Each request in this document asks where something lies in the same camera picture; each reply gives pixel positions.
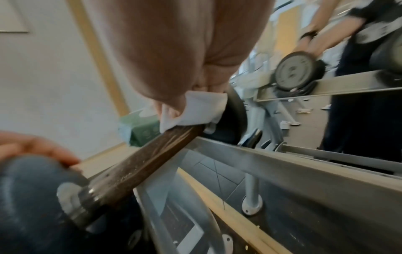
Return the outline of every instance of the floor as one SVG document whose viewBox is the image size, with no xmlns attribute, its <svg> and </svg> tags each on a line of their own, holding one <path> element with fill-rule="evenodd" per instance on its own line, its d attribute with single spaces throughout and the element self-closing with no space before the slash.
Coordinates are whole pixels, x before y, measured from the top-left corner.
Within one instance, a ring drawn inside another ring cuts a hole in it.
<svg viewBox="0 0 402 254">
<path fill-rule="evenodd" d="M 312 97 L 306 104 L 314 109 L 313 112 L 296 115 L 297 104 L 284 102 L 289 112 L 301 123 L 284 131 L 285 141 L 294 146 L 317 148 L 327 121 L 327 111 L 320 108 L 328 103 L 328 97 Z M 276 116 L 278 121 L 283 120 L 281 114 Z M 242 172 L 193 151 L 188 152 L 181 167 L 241 212 L 241 202 L 245 196 L 245 176 Z M 348 218 L 267 182 L 260 182 L 260 194 L 264 208 L 257 215 L 249 217 L 250 221 L 294 254 L 396 253 L 400 250 L 399 237 L 376 225 Z M 164 216 L 175 213 L 171 206 L 166 206 Z M 184 224 L 169 226 L 178 243 L 193 227 L 191 222 L 181 223 Z M 205 246 L 198 245 L 194 253 L 206 254 Z"/>
</svg>

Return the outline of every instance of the dumbbell handle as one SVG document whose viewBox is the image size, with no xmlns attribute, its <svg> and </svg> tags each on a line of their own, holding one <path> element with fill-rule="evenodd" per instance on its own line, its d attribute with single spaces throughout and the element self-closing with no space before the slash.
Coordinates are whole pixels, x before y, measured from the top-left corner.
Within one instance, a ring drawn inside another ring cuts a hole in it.
<svg viewBox="0 0 402 254">
<path fill-rule="evenodd" d="M 204 131 L 204 125 L 176 126 L 106 170 L 78 193 L 72 193 L 63 210 L 79 226 L 86 227 L 146 180 L 165 162 Z"/>
</svg>

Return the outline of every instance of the white paper towel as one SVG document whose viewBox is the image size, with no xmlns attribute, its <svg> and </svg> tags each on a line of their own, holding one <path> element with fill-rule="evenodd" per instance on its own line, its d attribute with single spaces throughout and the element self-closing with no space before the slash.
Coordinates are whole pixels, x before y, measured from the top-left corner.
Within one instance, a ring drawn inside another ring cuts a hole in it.
<svg viewBox="0 0 402 254">
<path fill-rule="evenodd" d="M 226 93 L 188 91 L 185 94 L 186 107 L 179 117 L 171 118 L 168 107 L 162 106 L 160 119 L 160 132 L 180 125 L 198 125 L 205 123 L 218 123 L 227 104 Z"/>
</svg>

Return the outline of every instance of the black pants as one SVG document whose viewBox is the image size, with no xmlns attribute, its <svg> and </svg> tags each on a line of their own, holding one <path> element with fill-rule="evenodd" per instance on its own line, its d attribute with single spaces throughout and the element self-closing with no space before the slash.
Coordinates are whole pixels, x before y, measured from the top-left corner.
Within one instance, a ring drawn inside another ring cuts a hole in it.
<svg viewBox="0 0 402 254">
<path fill-rule="evenodd" d="M 332 96 L 320 149 L 402 162 L 402 91 Z"/>
</svg>

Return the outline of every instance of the green tissue box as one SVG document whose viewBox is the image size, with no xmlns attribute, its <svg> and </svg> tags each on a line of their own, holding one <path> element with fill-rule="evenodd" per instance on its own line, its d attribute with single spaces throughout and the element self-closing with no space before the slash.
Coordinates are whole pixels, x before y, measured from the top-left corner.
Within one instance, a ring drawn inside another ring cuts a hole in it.
<svg viewBox="0 0 402 254">
<path fill-rule="evenodd" d="M 130 146 L 143 146 L 159 132 L 159 119 L 153 107 L 143 108 L 119 120 L 120 137 Z"/>
</svg>

